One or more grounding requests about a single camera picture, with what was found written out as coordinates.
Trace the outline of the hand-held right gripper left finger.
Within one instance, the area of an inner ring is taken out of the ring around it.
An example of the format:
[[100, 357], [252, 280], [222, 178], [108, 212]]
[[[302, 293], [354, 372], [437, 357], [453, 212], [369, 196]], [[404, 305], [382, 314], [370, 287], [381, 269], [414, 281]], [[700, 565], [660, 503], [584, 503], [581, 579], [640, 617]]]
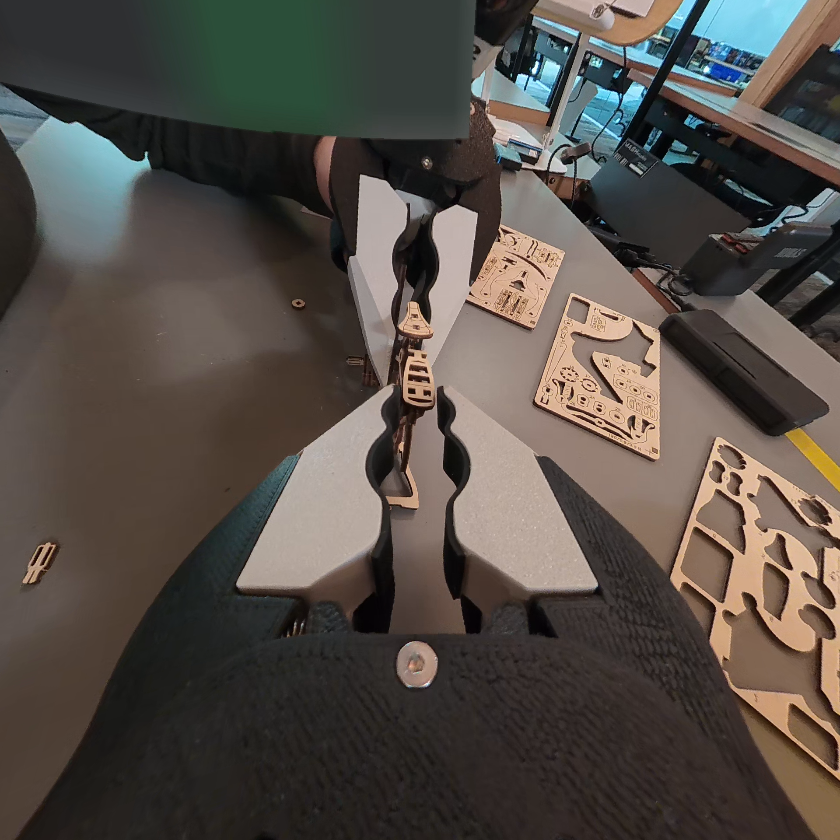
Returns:
[[382, 482], [393, 468], [401, 404], [397, 388], [385, 386], [301, 451], [239, 592], [335, 602], [356, 630], [389, 630], [395, 581]]

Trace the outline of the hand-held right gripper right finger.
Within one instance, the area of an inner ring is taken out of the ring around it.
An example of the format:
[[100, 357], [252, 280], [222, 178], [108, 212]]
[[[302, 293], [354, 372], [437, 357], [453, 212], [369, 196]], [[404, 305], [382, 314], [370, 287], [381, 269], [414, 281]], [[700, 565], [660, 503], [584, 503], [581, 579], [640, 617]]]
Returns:
[[437, 389], [443, 469], [455, 485], [444, 575], [467, 632], [499, 607], [588, 596], [597, 581], [536, 453], [455, 389]]

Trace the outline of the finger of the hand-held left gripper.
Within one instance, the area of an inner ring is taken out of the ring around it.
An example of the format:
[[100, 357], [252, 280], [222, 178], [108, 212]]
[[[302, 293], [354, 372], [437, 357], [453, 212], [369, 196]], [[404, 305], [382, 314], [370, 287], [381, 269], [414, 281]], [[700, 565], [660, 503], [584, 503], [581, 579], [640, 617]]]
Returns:
[[395, 256], [421, 222], [419, 197], [387, 181], [360, 176], [355, 253], [348, 271], [366, 353], [380, 385], [387, 383], [396, 338], [394, 310], [402, 306]]
[[443, 344], [465, 305], [476, 223], [475, 212], [454, 205], [436, 213], [421, 228], [421, 272], [415, 283], [415, 300], [434, 331], [423, 344]]

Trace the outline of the wooden model assembly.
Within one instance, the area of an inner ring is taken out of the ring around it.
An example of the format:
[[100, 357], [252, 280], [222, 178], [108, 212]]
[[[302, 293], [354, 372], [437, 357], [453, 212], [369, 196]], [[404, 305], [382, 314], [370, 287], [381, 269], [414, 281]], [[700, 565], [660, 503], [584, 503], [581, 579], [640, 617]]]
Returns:
[[433, 338], [434, 329], [424, 316], [421, 304], [411, 298], [406, 302], [404, 317], [400, 316], [405, 285], [404, 280], [397, 281], [392, 304], [395, 338], [387, 382], [397, 386], [400, 396], [400, 418], [392, 438], [392, 471], [407, 494], [387, 496], [386, 500], [391, 507], [414, 511], [418, 509], [419, 497], [408, 462], [417, 420], [436, 403], [432, 364], [424, 351], [424, 342]]

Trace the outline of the wooden sheet with gear parts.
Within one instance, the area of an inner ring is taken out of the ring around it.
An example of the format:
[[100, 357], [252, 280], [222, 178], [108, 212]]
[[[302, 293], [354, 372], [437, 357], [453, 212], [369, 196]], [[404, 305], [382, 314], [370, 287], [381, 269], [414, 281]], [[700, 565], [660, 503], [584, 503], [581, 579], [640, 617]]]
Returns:
[[661, 456], [660, 334], [572, 293], [533, 404], [648, 460]]

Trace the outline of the person's left hand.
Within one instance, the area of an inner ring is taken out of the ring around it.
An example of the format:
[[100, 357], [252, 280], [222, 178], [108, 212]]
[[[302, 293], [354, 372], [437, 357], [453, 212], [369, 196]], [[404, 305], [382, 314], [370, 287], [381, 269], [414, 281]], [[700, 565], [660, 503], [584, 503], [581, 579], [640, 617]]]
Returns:
[[330, 195], [330, 173], [333, 157], [333, 148], [337, 138], [335, 136], [322, 136], [313, 151], [313, 166], [316, 172], [318, 192], [325, 206], [333, 210]]

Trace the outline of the black equipment case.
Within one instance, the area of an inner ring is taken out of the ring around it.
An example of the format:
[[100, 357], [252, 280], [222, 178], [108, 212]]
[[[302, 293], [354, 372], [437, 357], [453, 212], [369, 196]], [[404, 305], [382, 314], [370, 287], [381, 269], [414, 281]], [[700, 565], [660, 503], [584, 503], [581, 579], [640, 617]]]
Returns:
[[623, 241], [645, 246], [673, 266], [683, 266], [709, 235], [737, 234], [752, 225], [633, 142], [616, 149], [581, 199]]

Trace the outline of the instruction poster board stand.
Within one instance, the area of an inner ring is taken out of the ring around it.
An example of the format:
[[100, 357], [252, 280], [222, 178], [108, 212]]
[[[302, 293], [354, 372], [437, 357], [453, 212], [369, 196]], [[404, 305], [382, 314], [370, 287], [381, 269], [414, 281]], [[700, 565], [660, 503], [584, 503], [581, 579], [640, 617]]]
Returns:
[[543, 143], [547, 151], [560, 128], [560, 121], [571, 98], [575, 80], [592, 38], [612, 46], [635, 46], [664, 27], [677, 11], [680, 1], [653, 1], [645, 16], [629, 17], [613, 11], [608, 1], [540, 1], [534, 9], [536, 18], [545, 18], [567, 26], [578, 35], [562, 73], [549, 97], [549, 133]]

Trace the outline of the mostly empty wooden sheet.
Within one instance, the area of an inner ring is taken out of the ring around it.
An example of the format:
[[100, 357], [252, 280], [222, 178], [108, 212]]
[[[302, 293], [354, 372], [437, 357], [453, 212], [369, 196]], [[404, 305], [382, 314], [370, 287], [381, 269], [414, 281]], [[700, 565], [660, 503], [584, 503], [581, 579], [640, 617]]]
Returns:
[[670, 573], [733, 692], [838, 780], [838, 509], [716, 437]]

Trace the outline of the flat black case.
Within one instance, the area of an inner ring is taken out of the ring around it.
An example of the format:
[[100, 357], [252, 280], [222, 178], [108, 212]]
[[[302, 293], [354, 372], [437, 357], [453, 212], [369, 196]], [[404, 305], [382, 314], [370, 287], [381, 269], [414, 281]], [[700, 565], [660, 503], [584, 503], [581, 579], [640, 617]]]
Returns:
[[829, 405], [711, 310], [669, 314], [661, 338], [762, 433], [783, 436], [824, 417]]

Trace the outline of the small slotted wooden piece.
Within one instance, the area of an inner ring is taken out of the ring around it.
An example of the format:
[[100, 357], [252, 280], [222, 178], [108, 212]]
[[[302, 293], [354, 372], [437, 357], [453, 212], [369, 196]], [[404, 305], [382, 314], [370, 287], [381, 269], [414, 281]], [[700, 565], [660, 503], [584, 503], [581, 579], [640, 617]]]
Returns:
[[45, 541], [39, 544], [27, 564], [22, 585], [36, 585], [53, 564], [59, 551], [57, 542]]

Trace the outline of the dark grey charger box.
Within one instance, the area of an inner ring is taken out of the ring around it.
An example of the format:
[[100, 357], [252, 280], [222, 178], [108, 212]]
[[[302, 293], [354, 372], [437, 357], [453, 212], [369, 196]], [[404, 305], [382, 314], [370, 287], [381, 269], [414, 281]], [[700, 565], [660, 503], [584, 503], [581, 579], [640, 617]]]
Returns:
[[831, 236], [829, 226], [791, 222], [757, 236], [710, 234], [688, 258], [680, 275], [703, 297], [736, 297], [769, 272], [795, 266]]

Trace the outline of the yellow tape line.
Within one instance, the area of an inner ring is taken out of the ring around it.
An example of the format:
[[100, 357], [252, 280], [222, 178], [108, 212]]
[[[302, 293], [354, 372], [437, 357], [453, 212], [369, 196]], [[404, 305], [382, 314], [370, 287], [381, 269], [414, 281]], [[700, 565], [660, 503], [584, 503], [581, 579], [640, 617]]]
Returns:
[[785, 436], [824, 479], [835, 490], [839, 491], [839, 464], [803, 428], [793, 429], [787, 432]]

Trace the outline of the wooden pillar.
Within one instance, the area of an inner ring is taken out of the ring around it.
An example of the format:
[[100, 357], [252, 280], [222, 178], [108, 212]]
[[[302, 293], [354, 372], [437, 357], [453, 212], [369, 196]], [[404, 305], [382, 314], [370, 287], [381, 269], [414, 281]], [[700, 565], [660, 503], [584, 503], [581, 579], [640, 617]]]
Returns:
[[839, 2], [808, 1], [741, 93], [741, 102], [762, 109], [821, 46], [839, 40]]

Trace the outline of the black frame pole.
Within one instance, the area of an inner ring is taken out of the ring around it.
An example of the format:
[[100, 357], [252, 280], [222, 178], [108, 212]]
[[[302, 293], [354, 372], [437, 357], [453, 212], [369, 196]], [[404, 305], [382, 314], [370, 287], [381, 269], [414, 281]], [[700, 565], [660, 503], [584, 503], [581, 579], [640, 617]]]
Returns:
[[670, 41], [668, 52], [666, 53], [663, 62], [656, 71], [654, 78], [647, 86], [646, 93], [639, 103], [639, 106], [627, 125], [623, 134], [623, 140], [631, 140], [637, 144], [644, 144], [649, 133], [644, 131], [644, 126], [647, 123], [647, 115], [653, 106], [658, 94], [661, 92], [664, 84], [669, 78], [670, 71], [674, 69], [677, 59], [679, 58], [683, 48], [686, 46], [688, 38], [693, 34], [694, 27], [700, 21], [701, 16], [705, 12], [709, 1], [695, 1], [688, 12], [685, 22], [681, 28]]

